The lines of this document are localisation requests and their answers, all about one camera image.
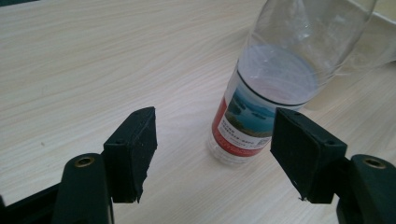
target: table surface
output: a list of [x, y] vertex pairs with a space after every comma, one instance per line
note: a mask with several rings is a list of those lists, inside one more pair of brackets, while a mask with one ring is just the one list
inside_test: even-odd
[[[0, 7], [0, 194], [15, 203], [61, 180], [133, 111], [155, 106], [158, 149], [141, 203], [116, 223], [337, 223], [299, 200], [267, 146], [229, 167], [205, 143], [262, 0], [55, 0]], [[302, 113], [346, 156], [396, 163], [396, 64]]]

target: red label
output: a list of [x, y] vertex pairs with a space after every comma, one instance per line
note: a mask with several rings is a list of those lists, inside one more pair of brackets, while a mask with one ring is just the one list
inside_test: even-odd
[[223, 148], [225, 151], [239, 157], [251, 157], [259, 153], [262, 148], [260, 149], [243, 149], [241, 147], [236, 147], [230, 142], [228, 142], [219, 132], [219, 123], [224, 116], [225, 111], [227, 110], [227, 104], [225, 102], [225, 99], [223, 98], [221, 100], [219, 110], [215, 116], [215, 119], [213, 120], [212, 123], [212, 133], [213, 136], [216, 140], [216, 142], [219, 144], [221, 148]]

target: bottle label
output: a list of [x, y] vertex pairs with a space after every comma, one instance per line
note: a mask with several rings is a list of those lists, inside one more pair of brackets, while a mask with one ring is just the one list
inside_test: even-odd
[[224, 150], [249, 157], [259, 153], [271, 139], [276, 107], [263, 103], [235, 72], [221, 100], [212, 132]]

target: black plastic part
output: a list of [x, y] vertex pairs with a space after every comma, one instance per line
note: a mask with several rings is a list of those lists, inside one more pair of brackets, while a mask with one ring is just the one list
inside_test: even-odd
[[349, 179], [364, 223], [396, 222], [396, 169], [388, 161], [368, 155], [351, 159]]
[[347, 145], [303, 114], [276, 109], [271, 152], [303, 200], [331, 203], [333, 168], [343, 160]]
[[0, 210], [0, 223], [50, 223], [58, 193], [58, 185], [29, 196]]
[[66, 164], [51, 223], [114, 223], [101, 155], [80, 155]]
[[1, 0], [0, 7], [7, 7], [7, 6], [28, 3], [28, 2], [35, 2], [35, 1], [38, 0]]
[[337, 218], [339, 224], [363, 224], [363, 216], [358, 206], [351, 205], [340, 199], [337, 204]]
[[108, 138], [102, 155], [114, 203], [139, 202], [156, 148], [154, 107], [132, 113]]

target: clear plastic bottle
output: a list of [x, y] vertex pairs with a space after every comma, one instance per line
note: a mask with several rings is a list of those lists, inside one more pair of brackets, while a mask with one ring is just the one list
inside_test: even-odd
[[271, 140], [276, 108], [298, 110], [318, 93], [352, 50], [374, 5], [268, 0], [212, 123], [212, 154], [226, 164], [258, 154]]

